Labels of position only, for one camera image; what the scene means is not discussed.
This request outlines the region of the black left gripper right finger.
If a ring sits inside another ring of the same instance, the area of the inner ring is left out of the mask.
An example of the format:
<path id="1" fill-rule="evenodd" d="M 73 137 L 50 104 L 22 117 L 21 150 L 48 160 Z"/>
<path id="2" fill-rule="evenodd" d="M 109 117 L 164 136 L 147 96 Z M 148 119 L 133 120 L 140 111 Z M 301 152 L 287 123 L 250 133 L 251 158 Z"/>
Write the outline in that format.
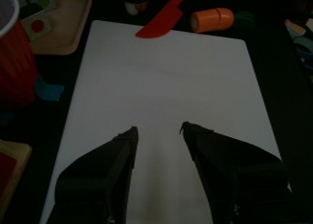
<path id="1" fill-rule="evenodd" d="M 285 166 L 262 148 L 184 122 L 214 224 L 305 224 Z"/>

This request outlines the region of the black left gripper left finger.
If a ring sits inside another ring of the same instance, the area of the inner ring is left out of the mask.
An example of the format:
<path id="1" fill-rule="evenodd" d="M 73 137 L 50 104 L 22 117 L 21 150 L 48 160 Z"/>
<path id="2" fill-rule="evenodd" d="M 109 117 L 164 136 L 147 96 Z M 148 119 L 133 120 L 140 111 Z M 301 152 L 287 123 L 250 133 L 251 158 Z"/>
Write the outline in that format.
<path id="1" fill-rule="evenodd" d="M 79 157 L 56 180 L 46 224 L 125 224 L 137 129 Z"/>

